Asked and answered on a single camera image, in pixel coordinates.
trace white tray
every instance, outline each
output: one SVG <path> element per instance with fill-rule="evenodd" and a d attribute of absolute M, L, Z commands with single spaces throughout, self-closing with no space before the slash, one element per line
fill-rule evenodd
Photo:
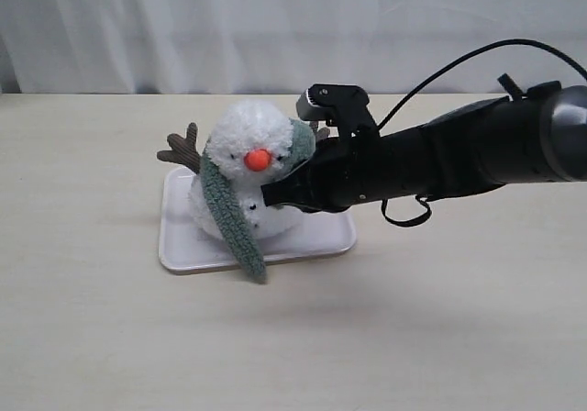
<path fill-rule="evenodd" d="M 180 167 L 167 174 L 161 208 L 159 258 L 171 272 L 214 272 L 237 267 L 223 241 L 207 235 L 189 216 L 187 195 L 194 173 Z M 342 214 L 304 214 L 300 226 L 260 241 L 265 261 L 298 261 L 339 255 L 357 242 L 352 217 Z"/>

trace black strap loop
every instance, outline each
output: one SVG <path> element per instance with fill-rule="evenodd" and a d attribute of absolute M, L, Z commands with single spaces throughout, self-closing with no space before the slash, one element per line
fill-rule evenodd
<path fill-rule="evenodd" d="M 385 211 L 387 210 L 387 200 L 383 200 L 382 201 L 383 217 L 385 217 L 385 219 L 389 223 L 391 223 L 392 225 L 398 226 L 400 228 L 413 228 L 414 226 L 419 226 L 419 225 L 426 223 L 430 219 L 430 217 L 432 217 L 432 208 L 430 207 L 430 205 L 428 204 L 428 201 L 426 200 L 426 198 L 423 195 L 417 195 L 415 197 L 415 200 L 426 209 L 426 212 L 424 214 L 421 214 L 420 216 L 418 216 L 416 218 L 412 218 L 411 220 L 403 220 L 403 221 L 393 220 L 385 214 Z"/>

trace orange pom-pom nose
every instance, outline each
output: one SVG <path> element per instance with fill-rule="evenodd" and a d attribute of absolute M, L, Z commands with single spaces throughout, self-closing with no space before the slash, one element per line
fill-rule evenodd
<path fill-rule="evenodd" d="M 249 151 L 245 156 L 245 165 L 251 171 L 259 172 L 267 169 L 271 163 L 271 155 L 265 149 Z"/>

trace white backdrop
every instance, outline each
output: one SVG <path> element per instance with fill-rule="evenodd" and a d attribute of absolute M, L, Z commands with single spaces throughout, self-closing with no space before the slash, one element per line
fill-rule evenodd
<path fill-rule="evenodd" d="M 0 0 L 0 84 L 27 93 L 402 93 L 462 53 L 533 38 L 587 64 L 586 0 Z M 429 92 L 580 81 L 533 49 L 497 50 Z"/>

